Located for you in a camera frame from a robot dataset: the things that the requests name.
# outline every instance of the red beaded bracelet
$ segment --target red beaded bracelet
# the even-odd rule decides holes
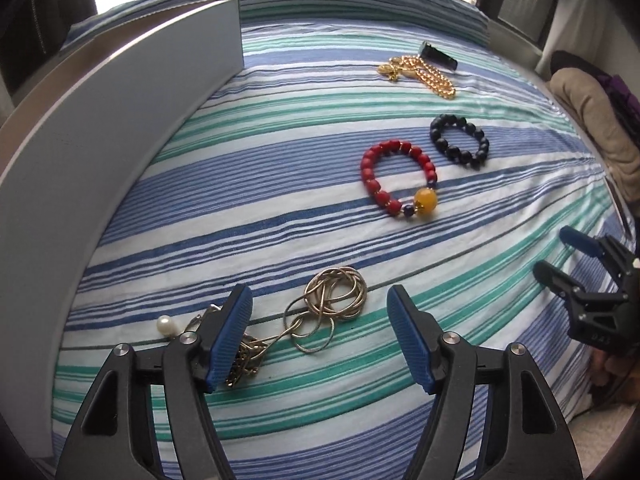
[[[376,180],[373,173],[373,166],[378,159],[383,154],[390,155],[391,153],[404,153],[405,155],[409,155],[420,164],[420,167],[424,170],[424,174],[427,177],[428,187],[423,187],[416,192],[413,205],[406,204],[403,206],[399,200],[392,199],[391,195],[380,187],[380,183]],[[391,216],[398,215],[400,211],[402,211],[406,217],[413,216],[414,213],[420,215],[428,214],[433,211],[438,204],[436,192],[433,189],[438,181],[436,168],[429,158],[429,155],[423,153],[418,146],[412,146],[407,140],[386,140],[369,148],[364,153],[362,161],[360,162],[360,174],[367,191],[373,196],[376,203],[386,209],[386,212]]]

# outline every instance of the robotic claw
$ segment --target robotic claw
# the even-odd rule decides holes
[[[569,226],[560,240],[600,260],[618,286],[616,292],[586,292],[571,276],[547,262],[537,262],[533,275],[564,300],[568,336],[617,356],[638,353],[640,346],[640,260],[615,238],[591,238]]]
[[[150,384],[164,384],[184,480],[234,480],[204,393],[224,381],[252,310],[236,285],[222,309],[167,346],[119,344],[82,403],[60,457],[58,480],[158,480],[162,474]],[[436,401],[404,480],[453,480],[476,384],[490,387],[476,480],[579,480],[580,463],[562,413],[527,349],[473,346],[443,332],[400,285],[387,313],[414,380]]]

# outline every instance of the silver bolt head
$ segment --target silver bolt head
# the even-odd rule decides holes
[[[527,352],[527,347],[522,343],[511,343],[509,350],[516,355],[524,355]]]
[[[456,345],[460,342],[460,336],[455,332],[445,332],[442,334],[442,340],[449,345]]]
[[[195,332],[183,332],[182,334],[180,334],[180,342],[183,345],[190,345],[191,343],[196,341],[197,338],[198,335]]]
[[[113,353],[117,356],[125,355],[131,347],[126,343],[120,343],[113,348]]]

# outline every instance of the yellow bead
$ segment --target yellow bead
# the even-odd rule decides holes
[[[427,215],[438,205],[438,197],[433,189],[428,187],[420,188],[414,196],[415,212],[418,215]]]

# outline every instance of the white pearl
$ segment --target white pearl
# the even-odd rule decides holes
[[[171,316],[160,316],[156,321],[156,327],[164,337],[177,336],[179,333],[178,326]]]

